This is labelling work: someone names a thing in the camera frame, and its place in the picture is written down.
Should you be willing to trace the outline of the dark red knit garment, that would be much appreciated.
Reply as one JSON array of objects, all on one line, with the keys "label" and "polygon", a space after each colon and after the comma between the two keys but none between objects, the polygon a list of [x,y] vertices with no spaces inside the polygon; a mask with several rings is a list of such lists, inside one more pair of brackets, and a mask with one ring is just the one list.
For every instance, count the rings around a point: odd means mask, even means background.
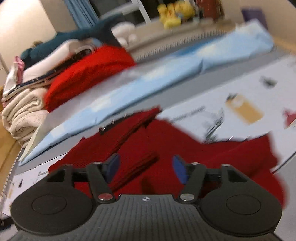
[{"label": "dark red knit garment", "polygon": [[115,195],[177,196],[182,189],[173,171],[173,157],[177,155],[188,163],[198,162],[208,168],[230,164],[284,204],[284,187],[271,173],[278,160],[268,135],[246,141],[202,144],[168,121],[158,120],[158,113],[158,108],[134,113],[104,132],[82,138],[63,159],[49,167],[49,172],[63,164],[84,168],[93,162],[104,162],[116,153],[120,165],[109,184]]}]

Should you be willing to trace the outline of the white pink folded clothes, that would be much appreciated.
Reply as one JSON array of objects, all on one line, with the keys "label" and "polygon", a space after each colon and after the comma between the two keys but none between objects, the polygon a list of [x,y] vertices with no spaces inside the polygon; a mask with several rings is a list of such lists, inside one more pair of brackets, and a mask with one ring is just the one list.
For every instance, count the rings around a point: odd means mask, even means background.
[{"label": "white pink folded clothes", "polygon": [[84,41],[67,40],[46,58],[20,71],[20,65],[14,63],[6,78],[3,99],[7,100],[26,88],[49,85],[53,79],[70,65],[93,53],[101,46],[94,38]]}]

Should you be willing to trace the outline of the beige folded blanket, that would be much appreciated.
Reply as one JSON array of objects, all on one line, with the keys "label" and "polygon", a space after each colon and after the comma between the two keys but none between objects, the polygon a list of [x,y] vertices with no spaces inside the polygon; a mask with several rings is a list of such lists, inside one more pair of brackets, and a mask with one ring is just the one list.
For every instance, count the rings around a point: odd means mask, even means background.
[{"label": "beige folded blanket", "polygon": [[2,123],[11,136],[25,148],[48,115],[44,96],[47,88],[28,88],[12,98],[2,111]]}]

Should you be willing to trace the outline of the light blue folded sheet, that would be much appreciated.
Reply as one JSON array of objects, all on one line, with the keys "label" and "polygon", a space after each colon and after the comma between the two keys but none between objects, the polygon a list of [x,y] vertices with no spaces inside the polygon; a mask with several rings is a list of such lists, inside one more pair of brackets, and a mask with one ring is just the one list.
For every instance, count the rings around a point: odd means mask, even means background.
[{"label": "light blue folded sheet", "polygon": [[126,69],[51,112],[35,132],[19,164],[28,163],[51,146],[174,83],[219,65],[268,53],[273,46],[266,28],[251,20],[217,39]]}]

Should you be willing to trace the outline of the white printed bed sheet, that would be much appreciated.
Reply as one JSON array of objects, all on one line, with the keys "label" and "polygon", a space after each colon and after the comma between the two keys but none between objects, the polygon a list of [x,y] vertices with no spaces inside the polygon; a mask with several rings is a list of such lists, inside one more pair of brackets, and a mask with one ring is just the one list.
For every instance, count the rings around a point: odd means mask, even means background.
[{"label": "white printed bed sheet", "polygon": [[[202,144],[246,141],[269,136],[278,163],[271,173],[295,153],[295,57],[261,56],[253,70],[171,107],[156,104],[135,113],[158,108],[158,120]],[[82,138],[110,129],[114,123],[95,126],[72,136],[22,166],[12,181],[4,203],[5,214],[24,191],[47,176],[49,167],[63,159]]]}]

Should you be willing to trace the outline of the bright red fluffy sweater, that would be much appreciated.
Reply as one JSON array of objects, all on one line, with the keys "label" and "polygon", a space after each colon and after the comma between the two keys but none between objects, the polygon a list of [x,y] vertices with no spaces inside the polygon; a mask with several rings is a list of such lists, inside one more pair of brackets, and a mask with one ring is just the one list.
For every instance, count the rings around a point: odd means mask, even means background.
[{"label": "bright red fluffy sweater", "polygon": [[54,79],[44,96],[45,108],[51,113],[73,97],[135,65],[124,48],[103,45]]}]

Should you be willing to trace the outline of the dark teal plush shark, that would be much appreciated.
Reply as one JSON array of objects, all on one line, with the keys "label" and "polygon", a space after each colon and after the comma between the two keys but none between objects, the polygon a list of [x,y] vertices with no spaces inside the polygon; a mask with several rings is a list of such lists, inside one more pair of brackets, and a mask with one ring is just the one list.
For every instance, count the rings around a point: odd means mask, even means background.
[{"label": "dark teal plush shark", "polygon": [[47,42],[23,51],[20,59],[25,63],[25,69],[27,69],[46,58],[67,40],[83,41],[94,38],[102,44],[119,46],[119,42],[112,34],[111,28],[123,21],[125,21],[123,14],[116,14],[106,19],[99,20],[95,25],[89,28],[77,29],[70,32],[58,32],[55,37]]}]

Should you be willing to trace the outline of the white plush toy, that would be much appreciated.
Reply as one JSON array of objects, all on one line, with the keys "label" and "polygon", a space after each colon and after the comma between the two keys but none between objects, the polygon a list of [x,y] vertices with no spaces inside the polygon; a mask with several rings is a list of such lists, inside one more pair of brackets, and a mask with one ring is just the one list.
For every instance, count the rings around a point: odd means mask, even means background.
[{"label": "white plush toy", "polygon": [[111,28],[112,34],[123,48],[128,48],[138,41],[135,30],[136,26],[131,22],[122,22]]}]

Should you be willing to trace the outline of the blue curtain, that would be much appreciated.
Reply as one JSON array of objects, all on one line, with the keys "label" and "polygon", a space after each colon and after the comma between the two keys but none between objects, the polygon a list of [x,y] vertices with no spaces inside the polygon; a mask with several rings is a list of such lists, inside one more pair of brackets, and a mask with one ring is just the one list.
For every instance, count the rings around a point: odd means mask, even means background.
[{"label": "blue curtain", "polygon": [[79,29],[93,27],[99,22],[89,0],[64,0],[64,3]]}]

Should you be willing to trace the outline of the yellow plush toy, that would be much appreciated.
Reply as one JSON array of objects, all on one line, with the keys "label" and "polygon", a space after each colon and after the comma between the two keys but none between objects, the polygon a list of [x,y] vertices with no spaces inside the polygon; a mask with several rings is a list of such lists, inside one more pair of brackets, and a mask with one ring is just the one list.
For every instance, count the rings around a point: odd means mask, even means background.
[{"label": "yellow plush toy", "polygon": [[189,1],[175,1],[167,5],[160,4],[158,13],[159,21],[163,24],[164,29],[178,27],[196,15],[195,8]]}]

